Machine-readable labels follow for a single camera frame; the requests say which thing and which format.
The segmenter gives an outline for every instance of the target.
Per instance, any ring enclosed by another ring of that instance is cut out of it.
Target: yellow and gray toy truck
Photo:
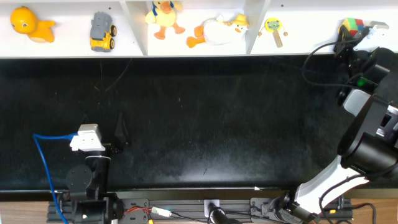
[[[111,16],[105,12],[97,12],[94,14],[91,25],[91,49],[96,52],[110,52],[114,48],[112,37],[117,33]]]

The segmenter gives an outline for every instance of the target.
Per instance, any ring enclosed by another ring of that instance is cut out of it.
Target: toy truck wheel
[[[114,40],[113,40],[113,38],[111,38],[111,40],[109,41],[109,48],[110,49],[114,49]]]
[[[118,33],[118,30],[116,29],[116,26],[112,25],[111,26],[111,36],[114,37]]]

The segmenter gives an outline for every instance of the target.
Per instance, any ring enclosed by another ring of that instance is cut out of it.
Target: white duck plush
[[[202,26],[195,28],[195,37],[188,37],[187,45],[193,48],[197,44],[223,45],[241,39],[248,30],[246,16],[239,14],[232,22],[225,22],[223,16],[208,19]]]

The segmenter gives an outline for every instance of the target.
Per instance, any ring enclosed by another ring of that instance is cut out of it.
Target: duck beak
[[[160,4],[160,9],[164,13],[169,14],[172,11],[172,7],[170,5],[170,2],[169,1],[162,2],[162,4]]]

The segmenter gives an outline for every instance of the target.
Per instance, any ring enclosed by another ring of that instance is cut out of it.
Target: black table surface
[[[336,88],[304,82],[305,57],[0,61],[0,190],[49,189],[32,133],[75,133],[84,117],[112,136],[120,112],[131,147],[112,157],[109,190],[270,187],[309,181],[335,157],[354,119]],[[310,63],[318,82],[342,82],[329,56]],[[381,90],[396,95],[396,81]],[[41,141],[52,180],[84,164],[67,141]],[[378,179],[365,187],[398,187]]]

